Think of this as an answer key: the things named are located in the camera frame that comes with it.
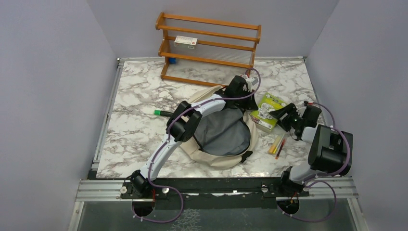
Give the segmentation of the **green comic book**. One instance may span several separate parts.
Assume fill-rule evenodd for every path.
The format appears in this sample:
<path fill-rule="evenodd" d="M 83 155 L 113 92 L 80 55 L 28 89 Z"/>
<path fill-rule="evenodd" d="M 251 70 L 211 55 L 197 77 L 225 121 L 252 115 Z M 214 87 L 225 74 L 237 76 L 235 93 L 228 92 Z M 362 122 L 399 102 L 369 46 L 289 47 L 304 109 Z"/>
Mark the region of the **green comic book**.
<path fill-rule="evenodd" d="M 258 129 L 271 133 L 277 124 L 277 119 L 270 112 L 282 109 L 288 103 L 270 93 L 265 93 L 258 104 L 258 110 L 250 113 L 250 118 Z"/>

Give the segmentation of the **cream canvas student bag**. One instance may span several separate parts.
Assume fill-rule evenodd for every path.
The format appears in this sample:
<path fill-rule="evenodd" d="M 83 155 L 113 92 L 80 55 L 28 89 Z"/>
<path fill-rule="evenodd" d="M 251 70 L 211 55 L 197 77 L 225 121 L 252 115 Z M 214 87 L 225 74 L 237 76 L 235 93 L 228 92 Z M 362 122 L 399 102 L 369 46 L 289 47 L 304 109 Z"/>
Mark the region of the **cream canvas student bag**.
<path fill-rule="evenodd" d="M 207 100 L 223 87 L 215 86 L 193 94 L 188 102 Z M 253 154 L 258 140 L 251 110 L 224 108 L 201 119 L 192 138 L 181 144 L 190 159 L 224 170 L 243 163 Z"/>

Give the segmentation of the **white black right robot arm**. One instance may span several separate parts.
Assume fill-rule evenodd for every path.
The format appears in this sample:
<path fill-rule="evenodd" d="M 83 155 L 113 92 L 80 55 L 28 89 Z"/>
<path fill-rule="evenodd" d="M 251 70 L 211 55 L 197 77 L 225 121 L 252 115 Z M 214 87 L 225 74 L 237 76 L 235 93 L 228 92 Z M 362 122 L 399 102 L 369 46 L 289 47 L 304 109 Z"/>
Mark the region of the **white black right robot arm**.
<path fill-rule="evenodd" d="M 307 183 L 323 176 L 344 176 L 352 165 L 354 136 L 339 130 L 336 125 L 318 123 L 323 109 L 328 108 L 316 102 L 304 102 L 304 111 L 290 103 L 269 114 L 287 132 L 293 132 L 296 141 L 310 143 L 307 161 L 284 170 L 277 184 L 278 191 L 285 196 L 300 193 Z"/>

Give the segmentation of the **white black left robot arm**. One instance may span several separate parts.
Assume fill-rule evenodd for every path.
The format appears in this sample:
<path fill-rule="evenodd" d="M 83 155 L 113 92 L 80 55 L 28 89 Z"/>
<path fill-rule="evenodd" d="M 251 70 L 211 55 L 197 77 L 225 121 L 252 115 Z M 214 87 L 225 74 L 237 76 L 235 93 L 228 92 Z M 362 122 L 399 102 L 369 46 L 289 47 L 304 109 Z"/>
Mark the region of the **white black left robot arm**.
<path fill-rule="evenodd" d="M 235 76 L 229 85 L 196 93 L 191 102 L 182 101 L 166 124 L 159 147 L 139 170 L 128 178 L 138 197 L 148 196 L 164 163 L 181 146 L 191 155 L 221 169 L 246 160 L 256 144 L 257 131 L 245 113 L 257 110 L 256 88 L 247 76 Z"/>

